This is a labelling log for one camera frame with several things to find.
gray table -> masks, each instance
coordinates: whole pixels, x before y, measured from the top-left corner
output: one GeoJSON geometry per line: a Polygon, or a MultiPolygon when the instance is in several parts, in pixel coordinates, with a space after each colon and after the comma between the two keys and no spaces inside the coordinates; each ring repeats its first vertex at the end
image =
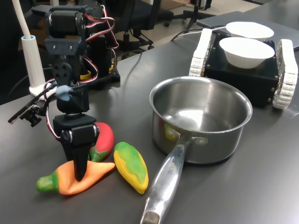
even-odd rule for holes
{"type": "Polygon", "coordinates": [[[299,30],[298,0],[272,0],[245,13],[299,30]]]}
{"type": "MultiPolygon", "coordinates": [[[[91,92],[90,111],[108,123],[115,143],[126,141],[143,156],[152,182],[165,155],[151,141],[150,90],[160,81],[188,74],[199,36],[188,35],[119,62],[121,87],[91,92]]],[[[65,162],[45,119],[34,128],[8,118],[31,96],[0,106],[0,223],[138,224],[145,195],[114,170],[89,190],[72,197],[41,194],[36,180],[65,162]]],[[[282,113],[254,108],[239,147],[225,163],[186,164],[164,224],[294,224],[299,219],[299,93],[282,113]]],[[[50,104],[50,117],[58,114],[50,104]]]]}

white tube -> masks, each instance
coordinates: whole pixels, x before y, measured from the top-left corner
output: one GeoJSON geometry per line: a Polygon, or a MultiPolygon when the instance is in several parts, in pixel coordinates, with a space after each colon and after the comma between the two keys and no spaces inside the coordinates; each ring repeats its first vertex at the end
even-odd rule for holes
{"type": "Polygon", "coordinates": [[[23,34],[26,39],[30,39],[31,38],[30,32],[29,32],[27,23],[25,21],[25,18],[24,18],[23,12],[22,12],[20,2],[19,2],[19,0],[12,0],[12,1],[13,1],[13,5],[14,5],[14,10],[15,10],[15,13],[17,14],[23,34]]]}
{"type": "Polygon", "coordinates": [[[31,35],[31,39],[27,39],[23,36],[21,40],[30,87],[42,85],[45,83],[45,76],[43,74],[43,67],[37,47],[36,37],[31,35]]]}

robotic arm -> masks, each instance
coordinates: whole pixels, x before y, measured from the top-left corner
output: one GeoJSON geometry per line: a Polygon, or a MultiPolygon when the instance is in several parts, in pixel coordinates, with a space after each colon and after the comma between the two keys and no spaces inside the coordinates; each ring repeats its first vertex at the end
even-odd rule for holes
{"type": "Polygon", "coordinates": [[[114,24],[111,26],[108,22],[114,19],[107,17],[105,7],[100,5],[97,8],[54,7],[46,14],[45,19],[47,32],[45,47],[53,58],[54,78],[46,83],[44,91],[18,111],[9,123],[12,124],[17,118],[25,118],[31,126],[35,126],[41,121],[37,115],[46,116],[48,128],[61,142],[66,159],[74,161],[76,180],[81,181],[86,172],[89,151],[95,145],[99,135],[95,125],[96,119],[84,114],[89,110],[87,84],[106,82],[109,79],[110,81],[120,80],[119,75],[115,73],[116,68],[114,73],[99,77],[98,66],[86,55],[91,55],[92,59],[98,62],[102,73],[104,71],[108,73],[111,65],[111,50],[107,48],[107,44],[112,45],[110,47],[112,51],[118,47],[112,32],[114,24]],[[95,58],[95,51],[104,57],[95,58]],[[87,74],[91,77],[82,80],[82,77],[87,74]],[[47,98],[46,93],[55,87],[57,87],[55,94],[47,98]],[[36,105],[41,96],[46,99],[42,107],[36,105]],[[64,114],[53,119],[54,128],[52,128],[48,108],[54,98],[57,98],[58,110],[64,114]]]}

plastic vegetable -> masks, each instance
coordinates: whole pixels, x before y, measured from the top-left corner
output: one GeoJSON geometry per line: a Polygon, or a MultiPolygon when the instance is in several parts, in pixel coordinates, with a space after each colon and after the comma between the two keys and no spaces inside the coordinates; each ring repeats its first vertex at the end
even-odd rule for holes
{"type": "Polygon", "coordinates": [[[117,170],[140,194],[144,194],[149,184],[149,175],[140,153],[126,142],[114,148],[114,162],[117,170]]]}
{"type": "Polygon", "coordinates": [[[101,122],[95,123],[99,129],[96,145],[90,149],[89,160],[93,162],[103,161],[112,151],[114,134],[109,125],[101,122]]]}
{"type": "Polygon", "coordinates": [[[41,192],[55,190],[62,195],[74,195],[91,187],[114,166],[115,164],[112,162],[87,161],[85,176],[78,182],[75,179],[74,162],[69,161],[58,167],[51,175],[39,178],[36,188],[41,192]]]}

floor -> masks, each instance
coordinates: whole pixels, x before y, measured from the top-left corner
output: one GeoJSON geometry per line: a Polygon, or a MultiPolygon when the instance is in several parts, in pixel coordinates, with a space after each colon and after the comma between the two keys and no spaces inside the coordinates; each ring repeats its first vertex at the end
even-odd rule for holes
{"type": "MultiPolygon", "coordinates": [[[[213,0],[211,4],[211,8],[204,12],[208,14],[220,15],[220,14],[230,13],[234,11],[246,12],[258,6],[259,5],[257,4],[249,3],[243,0],[213,0]]],[[[193,5],[178,7],[171,11],[173,11],[174,14],[177,15],[177,14],[182,14],[184,10],[192,11],[193,5]]],[[[154,42],[155,47],[159,47],[169,42],[172,39],[172,37],[175,36],[175,34],[185,30],[189,20],[190,19],[173,20],[170,23],[169,27],[165,27],[164,24],[157,24],[153,30],[145,30],[142,31],[142,33],[154,42]]],[[[199,28],[199,26],[193,24],[191,28],[199,28]]],[[[123,36],[123,32],[116,34],[116,38],[119,40],[122,40],[122,36],[123,36]]],[[[136,41],[137,39],[130,36],[130,40],[136,41]]]]}

